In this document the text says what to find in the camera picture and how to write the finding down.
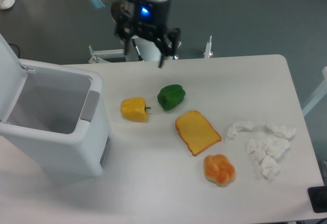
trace black object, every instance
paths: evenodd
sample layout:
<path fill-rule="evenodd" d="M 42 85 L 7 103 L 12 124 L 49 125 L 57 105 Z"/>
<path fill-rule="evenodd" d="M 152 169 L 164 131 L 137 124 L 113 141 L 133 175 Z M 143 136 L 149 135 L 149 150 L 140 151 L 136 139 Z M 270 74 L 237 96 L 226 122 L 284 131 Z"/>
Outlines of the black object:
<path fill-rule="evenodd" d="M 102 153 L 101 158 L 100 158 L 100 165 L 101 165 L 102 168 L 104 166 L 104 163 L 105 163 L 107 155 L 108 155 L 109 146 L 110 146 L 110 138 L 108 136 L 106 144 L 105 144 L 104 149 L 103 149 L 103 153 Z"/>
<path fill-rule="evenodd" d="M 10 45 L 10 46 L 15 46 L 15 47 L 18 49 L 17 57 L 20 58 L 20 48 L 19 48 L 19 46 L 16 45 L 16 44 L 13 44 L 13 43 L 9 43 L 8 45 Z"/>
<path fill-rule="evenodd" d="M 180 29 L 168 29 L 166 26 L 170 1 L 150 2 L 134 0 L 134 14 L 124 10 L 117 19 L 115 36 L 125 43 L 125 55 L 129 51 L 132 36 L 137 35 L 153 42 L 161 52 L 159 67 L 161 68 L 165 56 L 177 53 Z"/>
<path fill-rule="evenodd" d="M 327 186 L 310 187 L 308 194 L 314 212 L 327 212 Z"/>
<path fill-rule="evenodd" d="M 321 223 L 323 223 L 325 220 L 327 220 L 327 218 L 321 219 L 321 220 L 318 221 L 316 224 L 321 224 Z"/>

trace metal bracket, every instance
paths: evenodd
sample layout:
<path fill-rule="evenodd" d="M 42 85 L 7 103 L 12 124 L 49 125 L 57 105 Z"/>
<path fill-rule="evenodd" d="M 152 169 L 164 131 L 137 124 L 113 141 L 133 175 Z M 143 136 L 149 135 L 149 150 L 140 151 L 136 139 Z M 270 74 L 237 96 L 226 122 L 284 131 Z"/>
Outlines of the metal bracket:
<path fill-rule="evenodd" d="M 321 166 L 321 173 L 322 173 L 322 178 L 324 180 L 327 179 L 327 160 L 320 160 L 320 166 Z"/>
<path fill-rule="evenodd" d="M 25 65 L 20 65 L 20 67 L 21 67 L 22 69 L 24 69 L 27 73 L 33 73 L 33 74 L 36 73 L 36 72 L 35 72 L 35 69 L 28 68 L 28 67 L 25 66 Z"/>
<path fill-rule="evenodd" d="M 10 122 L 3 122 L 1 119 L 0 119 L 0 123 L 11 124 Z"/>
<path fill-rule="evenodd" d="M 103 59 L 125 57 L 123 49 L 93 51 L 91 45 L 89 45 L 88 48 L 90 49 L 91 54 L 91 59 L 89 60 L 89 63 L 106 63 L 108 61 L 105 61 Z"/>
<path fill-rule="evenodd" d="M 327 94 L 327 67 L 322 70 L 324 80 L 313 91 L 308 100 L 305 102 L 305 107 L 302 109 L 303 116 L 307 115 L 309 111 Z"/>
<path fill-rule="evenodd" d="M 212 37 L 213 36 L 210 36 L 209 37 L 209 41 L 207 42 L 207 44 L 205 46 L 205 51 L 203 53 L 203 56 L 204 56 L 205 59 L 209 59 L 209 58 L 211 58 L 214 55 L 213 52 L 211 51 L 211 46 L 212 46 L 211 40 L 212 40 Z"/>

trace crumpled tissue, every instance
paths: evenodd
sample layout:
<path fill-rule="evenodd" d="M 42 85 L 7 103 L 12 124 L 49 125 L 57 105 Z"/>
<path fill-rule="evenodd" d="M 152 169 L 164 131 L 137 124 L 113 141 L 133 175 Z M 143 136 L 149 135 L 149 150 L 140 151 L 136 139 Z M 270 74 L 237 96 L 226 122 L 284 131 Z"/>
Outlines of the crumpled tissue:
<path fill-rule="evenodd" d="M 297 128 L 289 128 L 286 125 L 277 125 L 275 123 L 268 123 L 266 126 L 276 136 L 284 139 L 290 139 L 297 133 Z"/>
<path fill-rule="evenodd" d="M 264 146 L 261 143 L 261 141 L 250 140 L 248 142 L 246 152 L 248 154 L 253 153 L 254 159 L 260 162 L 266 156 L 266 153 L 265 153 L 263 147 Z"/>
<path fill-rule="evenodd" d="M 276 161 L 270 155 L 266 155 L 261 162 L 261 166 L 260 166 L 261 174 L 264 175 L 270 181 L 273 181 L 278 171 L 279 168 Z"/>
<path fill-rule="evenodd" d="M 232 124 L 226 134 L 225 143 L 232 140 L 241 131 L 253 131 L 254 124 L 250 121 L 236 121 Z"/>
<path fill-rule="evenodd" d="M 286 149 L 291 147 L 291 144 L 288 140 L 283 138 L 269 138 L 269 143 L 264 147 L 265 152 L 272 157 L 279 159 Z"/>

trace bread slice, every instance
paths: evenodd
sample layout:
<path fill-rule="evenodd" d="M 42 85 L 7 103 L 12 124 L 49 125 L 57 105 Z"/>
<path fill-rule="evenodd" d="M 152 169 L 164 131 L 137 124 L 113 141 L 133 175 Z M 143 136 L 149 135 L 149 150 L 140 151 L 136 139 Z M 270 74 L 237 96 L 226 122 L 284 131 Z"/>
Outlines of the bread slice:
<path fill-rule="evenodd" d="M 196 110 L 178 117 L 175 126 L 179 136 L 187 144 L 193 156 L 221 141 L 221 136 L 214 130 L 209 121 Z"/>

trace blue light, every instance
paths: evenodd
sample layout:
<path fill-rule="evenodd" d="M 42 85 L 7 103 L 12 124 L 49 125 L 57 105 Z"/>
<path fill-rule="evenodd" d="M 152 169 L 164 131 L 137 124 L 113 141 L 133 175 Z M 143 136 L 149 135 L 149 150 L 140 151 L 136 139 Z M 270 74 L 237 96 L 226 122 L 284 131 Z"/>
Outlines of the blue light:
<path fill-rule="evenodd" d="M 141 7 L 141 15 L 142 16 L 149 16 L 150 15 L 150 12 L 145 7 Z"/>

